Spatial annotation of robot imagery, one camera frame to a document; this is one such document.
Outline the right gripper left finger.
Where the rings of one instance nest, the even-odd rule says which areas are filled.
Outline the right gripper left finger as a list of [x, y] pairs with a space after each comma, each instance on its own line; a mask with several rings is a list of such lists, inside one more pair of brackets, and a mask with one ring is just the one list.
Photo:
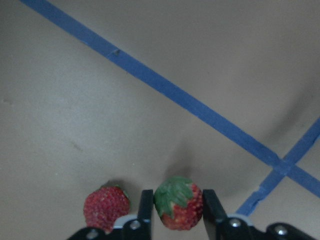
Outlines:
[[145, 223], [152, 220], [154, 206], [154, 191], [152, 189], [143, 190], [140, 195], [137, 218]]

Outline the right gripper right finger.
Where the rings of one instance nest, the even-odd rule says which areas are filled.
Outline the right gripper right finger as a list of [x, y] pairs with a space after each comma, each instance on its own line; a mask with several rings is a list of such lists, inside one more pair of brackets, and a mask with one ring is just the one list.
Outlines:
[[227, 214], [213, 189], [204, 189], [203, 197], [203, 218], [205, 222], [220, 224], [226, 218]]

